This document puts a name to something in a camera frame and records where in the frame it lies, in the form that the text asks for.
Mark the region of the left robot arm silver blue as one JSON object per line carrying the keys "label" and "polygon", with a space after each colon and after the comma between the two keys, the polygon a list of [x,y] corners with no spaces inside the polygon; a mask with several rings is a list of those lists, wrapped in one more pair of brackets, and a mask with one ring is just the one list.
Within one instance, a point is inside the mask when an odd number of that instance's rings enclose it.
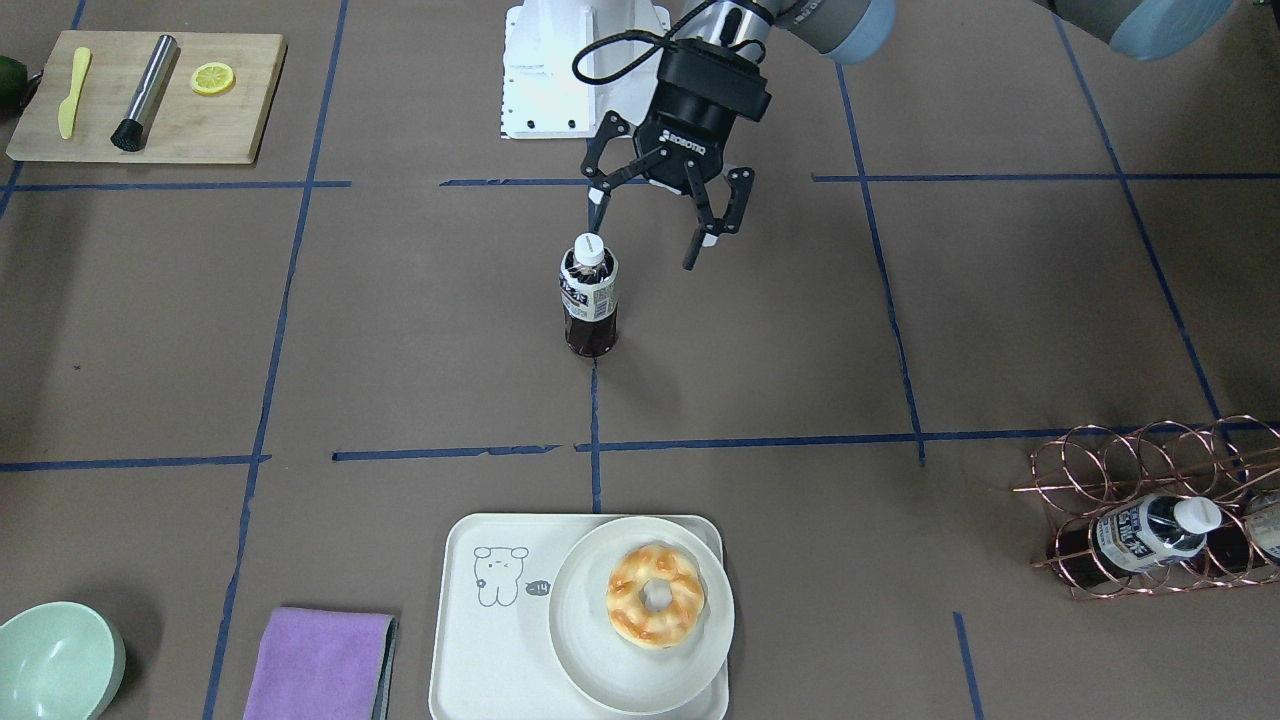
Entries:
{"label": "left robot arm silver blue", "polygon": [[1007,1],[690,1],[666,31],[631,28],[590,41],[571,61],[576,81],[604,87],[653,64],[655,85],[637,120],[611,109],[588,142],[580,165],[589,186],[588,225],[575,241],[577,260],[589,266],[604,260],[607,209],[634,179],[692,202],[686,269],[703,249],[741,229],[756,173],[730,164],[726,152],[735,126],[760,120],[771,105],[762,68],[774,32],[851,67],[891,40],[901,15],[920,23],[941,12],[946,20],[978,22],[1009,8]]}

